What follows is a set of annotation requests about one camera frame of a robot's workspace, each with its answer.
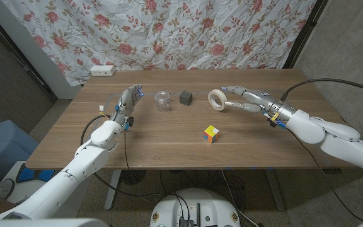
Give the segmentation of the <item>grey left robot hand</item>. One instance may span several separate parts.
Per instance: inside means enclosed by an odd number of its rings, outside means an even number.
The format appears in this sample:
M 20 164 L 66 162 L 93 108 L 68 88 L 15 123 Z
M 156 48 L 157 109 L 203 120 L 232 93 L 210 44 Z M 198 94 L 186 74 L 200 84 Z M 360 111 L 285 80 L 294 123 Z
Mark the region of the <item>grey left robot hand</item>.
M 135 84 L 124 90 L 118 99 L 116 111 L 112 114 L 110 120 L 123 126 L 132 115 L 137 102 L 143 96 L 142 84 Z

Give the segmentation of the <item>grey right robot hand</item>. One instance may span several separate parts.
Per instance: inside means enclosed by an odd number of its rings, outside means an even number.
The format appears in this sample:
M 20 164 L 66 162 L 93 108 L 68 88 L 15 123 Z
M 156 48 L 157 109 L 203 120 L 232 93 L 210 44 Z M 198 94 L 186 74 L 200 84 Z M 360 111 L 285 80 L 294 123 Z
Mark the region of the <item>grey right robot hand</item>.
M 293 107 L 275 99 L 265 91 L 250 90 L 242 86 L 225 86 L 221 89 L 242 96 L 246 100 L 243 103 L 225 102 L 226 106 L 241 108 L 248 112 L 261 112 L 272 127 L 278 125 L 286 128 L 286 124 L 296 112 Z

